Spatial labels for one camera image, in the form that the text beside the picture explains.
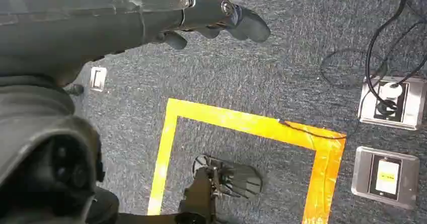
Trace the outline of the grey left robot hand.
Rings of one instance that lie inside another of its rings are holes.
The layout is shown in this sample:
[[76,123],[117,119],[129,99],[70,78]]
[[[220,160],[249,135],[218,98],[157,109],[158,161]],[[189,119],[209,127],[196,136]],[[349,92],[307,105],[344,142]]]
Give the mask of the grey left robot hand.
[[119,212],[102,144],[75,115],[84,65],[145,44],[183,49],[180,31],[264,42],[266,22],[229,0],[1,0],[1,223],[220,223],[216,197],[250,198],[248,165],[200,155],[173,214]]

